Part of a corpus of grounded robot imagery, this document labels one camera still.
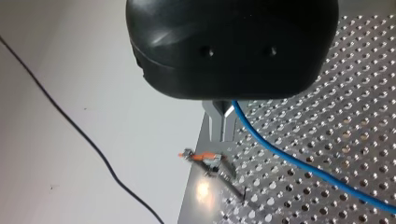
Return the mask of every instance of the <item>black plastic housing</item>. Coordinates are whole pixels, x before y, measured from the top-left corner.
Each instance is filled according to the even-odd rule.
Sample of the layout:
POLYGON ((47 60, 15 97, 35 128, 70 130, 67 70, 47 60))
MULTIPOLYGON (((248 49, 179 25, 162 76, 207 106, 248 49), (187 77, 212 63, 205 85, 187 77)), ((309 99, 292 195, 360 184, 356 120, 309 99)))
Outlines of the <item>black plastic housing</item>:
POLYGON ((146 81, 199 100, 292 96, 317 78, 337 0, 128 0, 126 21, 146 81))

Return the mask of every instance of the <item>metal plate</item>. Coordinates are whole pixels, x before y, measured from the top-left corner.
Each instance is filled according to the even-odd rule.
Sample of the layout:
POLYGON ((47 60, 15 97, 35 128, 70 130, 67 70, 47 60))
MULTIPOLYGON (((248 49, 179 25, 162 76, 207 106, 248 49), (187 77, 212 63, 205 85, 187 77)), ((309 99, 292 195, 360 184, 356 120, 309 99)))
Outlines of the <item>metal plate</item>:
MULTIPOLYGON (((309 90, 289 99, 250 102, 246 110, 268 141, 392 204, 396 204, 395 26, 393 15, 342 17, 322 73, 309 90)), ((197 151, 226 151, 237 166, 235 185, 248 187, 249 199, 260 204, 261 211, 237 202, 214 180, 206 183, 210 201, 198 203, 202 177, 192 168, 179 224, 396 223, 394 215, 277 158, 239 121, 235 131, 233 144, 208 143, 207 134, 201 133, 197 151)))

